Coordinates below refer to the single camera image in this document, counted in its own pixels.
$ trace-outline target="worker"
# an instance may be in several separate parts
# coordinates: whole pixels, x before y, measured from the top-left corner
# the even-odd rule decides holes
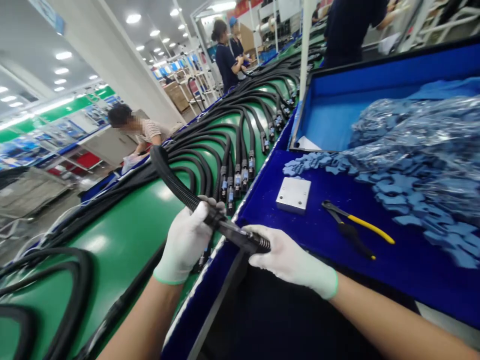
[[[142,155],[147,150],[149,143],[161,145],[163,141],[160,125],[145,117],[133,113],[127,104],[122,103],[115,104],[108,111],[108,122],[112,128],[135,134],[138,146],[133,154],[137,156]]]
[[[244,47],[242,45],[242,42],[239,39],[239,35],[240,35],[239,22],[234,16],[230,18],[230,28],[232,32],[232,37],[230,39],[230,48],[231,48],[233,57],[236,58],[241,56],[245,59],[247,55],[244,53]]]
[[[311,25],[315,25],[316,23],[318,23],[321,18],[319,17],[319,10],[320,10],[320,6],[322,4],[320,2],[318,2],[316,4],[316,8],[315,8],[315,11],[313,12],[312,16],[311,16]]]
[[[203,200],[225,210],[225,205],[213,198],[203,197]],[[193,213],[185,207],[175,217],[153,276],[98,359],[160,358],[183,285],[212,236],[212,229],[204,223],[209,213],[206,201],[200,202]],[[270,241],[271,251],[252,255],[251,266],[270,271],[283,281],[310,288],[341,312],[387,359],[479,360],[477,352],[456,337],[337,272],[305,252],[283,231],[262,225],[249,225],[244,229]],[[285,331],[296,330],[286,327]],[[258,339],[261,336],[252,337],[252,341],[258,342]],[[318,351],[320,359],[321,346]]]
[[[228,45],[229,35],[227,32],[227,24],[223,20],[217,19],[213,23],[211,39],[218,42],[215,61],[223,81],[223,92],[226,94],[232,87],[239,83],[237,74],[241,70],[246,70],[245,67],[242,69],[244,57],[237,56],[235,58],[232,55]]]
[[[406,8],[391,12],[388,9],[392,9],[388,0],[335,0],[324,33],[325,67],[361,62],[362,43],[369,26],[381,31]]]

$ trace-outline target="pliers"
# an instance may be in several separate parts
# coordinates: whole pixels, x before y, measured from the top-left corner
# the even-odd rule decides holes
[[[353,244],[369,259],[375,260],[377,257],[373,254],[373,252],[364,245],[364,243],[360,240],[359,233],[357,232],[357,229],[350,225],[344,223],[338,214],[343,215],[347,217],[348,219],[352,220],[354,223],[357,223],[359,225],[362,225],[363,227],[372,230],[373,232],[377,233],[380,235],[382,238],[384,238],[388,243],[390,244],[395,244],[395,241],[384,231],[380,230],[378,227],[363,221],[362,219],[353,216],[335,205],[333,205],[330,200],[325,200],[321,203],[321,205],[330,213],[330,215],[336,220],[338,223],[338,231],[340,231],[340,234],[353,242]]]

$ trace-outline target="woman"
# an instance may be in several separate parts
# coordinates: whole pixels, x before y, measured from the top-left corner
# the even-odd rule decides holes
[[[220,70],[223,81],[223,92],[227,93],[230,88],[239,83],[237,74],[241,71],[244,63],[244,57],[238,56],[236,59],[229,48],[229,36],[227,33],[227,24],[223,20],[215,20],[211,39],[218,42],[216,47],[215,61]]]

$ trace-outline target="forearm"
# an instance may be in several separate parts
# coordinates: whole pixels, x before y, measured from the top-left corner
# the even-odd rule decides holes
[[[159,359],[182,288],[183,285],[167,285],[151,277],[98,359]]]
[[[329,301],[388,359],[479,358],[456,337],[340,273]]]

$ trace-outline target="hand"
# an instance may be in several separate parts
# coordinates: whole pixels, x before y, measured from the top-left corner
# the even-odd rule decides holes
[[[270,241],[270,252],[250,256],[250,265],[268,270],[288,283],[306,286],[325,300],[336,295],[337,272],[305,252],[282,230],[263,225],[248,225],[243,229]]]
[[[170,225],[163,256],[153,271],[153,276],[161,283],[183,284],[208,246],[213,233],[212,228],[204,223],[209,204],[223,213],[226,211],[223,202],[217,203],[203,195],[199,198],[203,201],[193,213],[184,207]]]

